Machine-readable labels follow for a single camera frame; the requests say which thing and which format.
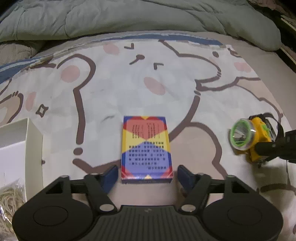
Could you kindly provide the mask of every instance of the open white cardboard box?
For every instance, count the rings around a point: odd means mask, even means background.
[[[25,201],[43,189],[42,134],[29,118],[0,127],[0,188],[17,179]]]

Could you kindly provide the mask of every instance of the green blanket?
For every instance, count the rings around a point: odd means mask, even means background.
[[[20,0],[0,21],[0,42],[182,30],[229,34],[269,51],[281,46],[275,24],[246,0]]]

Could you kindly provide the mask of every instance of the silver screw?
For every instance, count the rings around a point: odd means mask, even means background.
[[[112,204],[103,204],[100,206],[100,210],[103,212],[110,212],[114,209],[114,206]]]
[[[184,211],[184,212],[193,212],[196,207],[194,205],[191,205],[191,204],[185,204],[181,207],[181,209]]]

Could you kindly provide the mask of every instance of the transparent plastic bag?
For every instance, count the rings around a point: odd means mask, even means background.
[[[17,240],[12,228],[12,217],[24,202],[20,180],[0,188],[0,241]]]

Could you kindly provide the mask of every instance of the green ring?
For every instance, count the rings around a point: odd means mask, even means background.
[[[247,127],[248,127],[248,133],[247,133],[247,138],[246,138],[246,140],[243,142],[243,143],[241,143],[241,144],[236,144],[235,143],[235,140],[233,139],[233,134],[234,134],[234,130],[237,128],[237,126],[240,124],[240,123],[243,123],[243,124],[246,124],[247,125]],[[232,144],[232,146],[235,148],[235,147],[242,147],[243,145],[246,145],[246,143],[249,143],[249,141],[251,140],[251,131],[250,131],[250,129],[252,128],[252,126],[249,124],[249,122],[248,121],[246,121],[246,120],[239,120],[239,121],[237,121],[234,125],[233,125],[233,127],[231,128],[231,130],[230,130],[230,142],[231,142],[231,144]]]

